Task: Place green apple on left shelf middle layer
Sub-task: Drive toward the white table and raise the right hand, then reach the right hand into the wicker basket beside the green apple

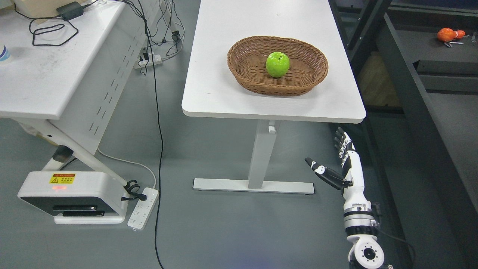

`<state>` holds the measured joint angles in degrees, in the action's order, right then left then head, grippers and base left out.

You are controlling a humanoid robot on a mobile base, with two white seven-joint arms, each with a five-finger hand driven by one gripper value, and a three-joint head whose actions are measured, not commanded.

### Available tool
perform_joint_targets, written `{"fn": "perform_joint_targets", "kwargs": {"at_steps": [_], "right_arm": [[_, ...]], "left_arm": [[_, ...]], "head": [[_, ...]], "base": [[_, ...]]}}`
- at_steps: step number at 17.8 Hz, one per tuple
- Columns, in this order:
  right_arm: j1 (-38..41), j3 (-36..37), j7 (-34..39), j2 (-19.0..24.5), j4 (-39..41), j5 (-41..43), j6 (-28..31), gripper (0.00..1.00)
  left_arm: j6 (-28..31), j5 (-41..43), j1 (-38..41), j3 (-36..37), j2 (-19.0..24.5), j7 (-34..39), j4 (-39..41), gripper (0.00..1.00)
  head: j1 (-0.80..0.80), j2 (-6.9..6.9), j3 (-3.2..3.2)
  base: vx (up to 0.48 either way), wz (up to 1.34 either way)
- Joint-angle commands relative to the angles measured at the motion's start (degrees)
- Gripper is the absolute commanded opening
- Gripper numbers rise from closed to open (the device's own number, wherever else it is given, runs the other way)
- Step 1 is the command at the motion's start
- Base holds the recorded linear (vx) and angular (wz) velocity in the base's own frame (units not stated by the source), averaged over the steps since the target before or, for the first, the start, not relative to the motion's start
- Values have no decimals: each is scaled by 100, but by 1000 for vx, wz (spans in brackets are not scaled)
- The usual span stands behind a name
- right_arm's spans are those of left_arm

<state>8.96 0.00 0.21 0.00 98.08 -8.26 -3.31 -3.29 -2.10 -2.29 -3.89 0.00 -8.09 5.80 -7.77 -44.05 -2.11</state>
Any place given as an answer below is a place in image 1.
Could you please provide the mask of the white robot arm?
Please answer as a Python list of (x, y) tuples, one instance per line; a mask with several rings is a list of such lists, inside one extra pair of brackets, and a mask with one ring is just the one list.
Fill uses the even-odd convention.
[(365, 198), (364, 188), (349, 186), (342, 190), (344, 226), (347, 240), (352, 243), (348, 253), (351, 269), (378, 269), (384, 264), (384, 251), (377, 243), (372, 204)]

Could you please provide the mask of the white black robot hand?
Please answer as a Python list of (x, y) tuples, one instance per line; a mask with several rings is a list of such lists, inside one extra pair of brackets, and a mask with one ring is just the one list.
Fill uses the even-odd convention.
[(342, 167), (341, 173), (322, 164), (318, 164), (309, 157), (304, 159), (305, 162), (321, 180), (333, 188), (341, 190), (343, 195), (363, 194), (365, 182), (360, 155), (357, 153), (352, 139), (340, 127), (336, 130), (334, 146), (338, 150), (340, 165)]

